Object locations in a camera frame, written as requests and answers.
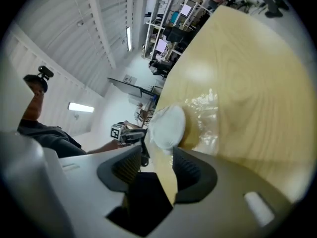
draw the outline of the white wall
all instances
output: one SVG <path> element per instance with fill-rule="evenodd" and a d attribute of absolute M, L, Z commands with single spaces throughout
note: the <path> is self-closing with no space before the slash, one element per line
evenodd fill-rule
<path fill-rule="evenodd" d="M 68 103 L 76 102 L 98 109 L 102 96 L 60 67 L 15 23 L 7 33 L 3 49 L 20 78 L 38 74 L 40 65 L 47 66 L 54 73 L 54 77 L 48 81 L 49 88 L 45 93 L 39 122 L 47 126 L 60 126 L 71 136 L 90 131 L 94 114 L 70 111 Z"/>
<path fill-rule="evenodd" d="M 149 60 L 141 57 L 141 52 L 133 52 L 123 62 L 124 67 L 117 69 L 113 74 L 113 78 L 123 80 L 126 74 L 137 78 L 136 84 L 147 89 L 150 85 L 154 86 L 156 79 L 160 76 L 152 75 L 148 68 Z M 101 147 L 112 140 L 110 138 L 110 127 L 120 121 L 128 120 L 135 123 L 134 112 L 136 106 L 129 103 L 128 95 L 121 92 L 118 88 L 111 84 L 105 99 L 100 104 L 100 112 L 95 114 L 95 120 L 90 133 L 74 137 L 74 139 L 82 145 L 85 151 L 90 151 Z"/>
<path fill-rule="evenodd" d="M 149 69 L 149 60 L 141 57 L 140 51 L 134 51 L 124 61 L 123 68 L 119 69 L 112 77 L 117 80 L 123 80 L 126 74 L 136 77 L 136 86 L 148 89 L 149 86 L 154 86 L 156 79 L 161 81 L 161 76 L 154 76 Z"/>

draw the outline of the black shoe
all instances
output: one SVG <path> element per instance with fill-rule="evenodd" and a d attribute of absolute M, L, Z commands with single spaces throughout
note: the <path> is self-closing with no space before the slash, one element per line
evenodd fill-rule
<path fill-rule="evenodd" d="M 277 5 L 277 7 L 281 8 L 283 10 L 289 10 L 288 5 L 284 1 L 278 2 L 278 3 L 276 3 L 276 5 Z"/>
<path fill-rule="evenodd" d="M 141 166 L 146 167 L 149 164 L 149 159 L 145 156 L 141 157 Z"/>
<path fill-rule="evenodd" d="M 280 12 L 279 10 L 277 12 L 271 12 L 271 11 L 267 11 L 265 13 L 266 17 L 268 18 L 281 18 L 283 17 L 282 12 Z"/>

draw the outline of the wooden table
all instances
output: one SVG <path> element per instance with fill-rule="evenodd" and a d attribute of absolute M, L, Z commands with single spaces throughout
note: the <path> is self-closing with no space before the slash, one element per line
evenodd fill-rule
<path fill-rule="evenodd" d="M 169 73 L 156 110 L 210 89 L 218 93 L 217 155 L 249 167 L 291 201 L 299 199 L 316 161 L 316 96 L 286 42 L 251 16 L 221 6 Z M 180 144 L 186 149 L 198 143 L 192 116 L 186 114 Z M 149 143 L 149 133 L 145 142 L 172 203 L 172 157 Z"/>

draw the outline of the fluorescent light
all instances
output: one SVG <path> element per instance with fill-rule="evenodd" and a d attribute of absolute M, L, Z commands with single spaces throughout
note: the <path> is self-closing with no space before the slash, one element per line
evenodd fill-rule
<path fill-rule="evenodd" d="M 83 112 L 92 113 L 95 108 L 70 102 L 69 105 L 68 105 L 68 109 L 69 110 L 74 110 L 74 111 L 83 111 Z"/>
<path fill-rule="evenodd" d="M 127 27 L 128 50 L 131 50 L 131 29 Z"/>

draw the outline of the white ceiling beam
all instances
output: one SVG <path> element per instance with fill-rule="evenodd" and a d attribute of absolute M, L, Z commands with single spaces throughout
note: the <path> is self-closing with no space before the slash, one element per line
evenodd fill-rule
<path fill-rule="evenodd" d="M 133 28 L 132 28 L 132 17 L 133 17 L 133 2 L 134 0 L 127 0 L 127 27 L 131 29 L 131 43 L 133 47 Z"/>
<path fill-rule="evenodd" d="M 89 1 L 90 1 L 91 11 L 92 11 L 92 14 L 94 16 L 94 20 L 96 22 L 96 27 L 97 27 L 97 30 L 99 32 L 101 42 L 105 48 L 107 57 L 110 61 L 110 65 L 113 69 L 116 69 L 116 64 L 115 64 L 113 54 L 112 54 L 112 51 L 111 51 L 111 48 L 110 48 L 110 45 L 108 42 L 108 38 L 106 35 L 106 29 L 105 29 L 102 14 L 101 14 L 99 0 L 89 0 Z"/>

